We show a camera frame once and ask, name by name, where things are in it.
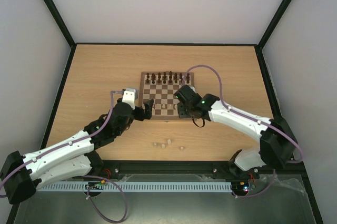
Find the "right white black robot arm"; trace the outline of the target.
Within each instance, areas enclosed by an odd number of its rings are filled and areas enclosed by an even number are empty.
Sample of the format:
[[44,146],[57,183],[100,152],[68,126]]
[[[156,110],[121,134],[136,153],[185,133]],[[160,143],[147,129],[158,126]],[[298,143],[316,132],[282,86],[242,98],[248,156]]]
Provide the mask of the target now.
[[230,173],[237,178],[259,166],[283,169],[291,162],[295,149],[299,149],[288,122],[280,116],[273,119],[250,114],[225,103],[220,97],[206,94],[201,97],[193,87],[182,86],[175,92],[179,100],[180,118],[213,121],[234,128],[254,139],[258,148],[240,150],[230,164]]

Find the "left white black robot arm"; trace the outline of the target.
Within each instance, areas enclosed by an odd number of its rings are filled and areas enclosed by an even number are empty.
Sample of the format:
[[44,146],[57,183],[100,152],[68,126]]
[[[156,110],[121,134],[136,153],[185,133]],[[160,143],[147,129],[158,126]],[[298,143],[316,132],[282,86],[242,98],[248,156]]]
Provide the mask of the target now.
[[153,104],[150,99],[132,108],[119,99],[107,115],[56,145],[24,155],[10,153],[1,169],[1,188],[5,191],[1,197],[15,205],[55,181],[98,172],[102,161],[96,150],[112,143],[134,120],[151,119]]

